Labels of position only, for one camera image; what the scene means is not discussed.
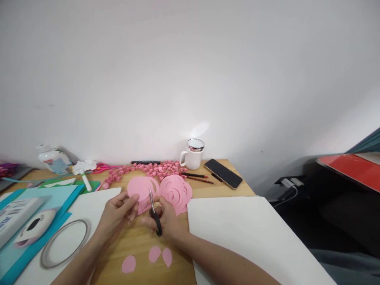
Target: white plastic bottle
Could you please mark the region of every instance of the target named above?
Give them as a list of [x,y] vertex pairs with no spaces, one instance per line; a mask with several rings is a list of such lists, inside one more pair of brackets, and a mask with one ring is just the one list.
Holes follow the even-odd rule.
[[65,175],[71,173],[72,161],[68,156],[59,148],[52,148],[49,144],[40,144],[36,146],[36,149],[40,152],[38,155],[39,161],[41,161],[47,169],[58,175]]

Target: red surface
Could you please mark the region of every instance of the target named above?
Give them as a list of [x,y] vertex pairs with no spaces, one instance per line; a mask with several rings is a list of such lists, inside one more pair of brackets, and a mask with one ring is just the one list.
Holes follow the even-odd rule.
[[380,192],[380,165],[353,154],[326,156],[318,161]]

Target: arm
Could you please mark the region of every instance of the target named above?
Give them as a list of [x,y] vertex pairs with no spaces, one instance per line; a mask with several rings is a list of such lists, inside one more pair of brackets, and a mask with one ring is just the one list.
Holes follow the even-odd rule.
[[52,285],[86,284],[99,257],[116,240],[124,226],[136,217],[138,199],[138,194],[128,198],[127,192],[122,192],[109,200],[91,239],[57,276]]
[[[173,206],[163,197],[156,196],[153,200],[161,204],[155,210],[160,215],[163,237],[194,259],[216,284],[280,284],[241,255],[189,233],[179,223]],[[150,217],[141,219],[141,222],[149,228],[156,228]]]

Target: smartphone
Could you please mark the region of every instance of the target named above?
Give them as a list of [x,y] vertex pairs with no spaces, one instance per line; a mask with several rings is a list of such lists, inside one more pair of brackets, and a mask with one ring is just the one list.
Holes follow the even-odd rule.
[[232,189],[236,189],[243,179],[229,170],[227,167],[221,165],[215,159],[211,159],[205,163],[205,167],[219,177],[224,183],[226,183]]

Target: black scissors handle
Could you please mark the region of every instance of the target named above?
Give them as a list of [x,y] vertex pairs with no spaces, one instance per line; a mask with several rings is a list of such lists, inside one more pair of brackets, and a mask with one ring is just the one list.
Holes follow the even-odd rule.
[[150,208],[149,214],[156,221],[157,229],[158,229],[158,230],[156,230],[156,234],[158,236],[162,236],[162,227],[161,227],[160,217],[158,216],[157,213],[153,212],[152,208]]

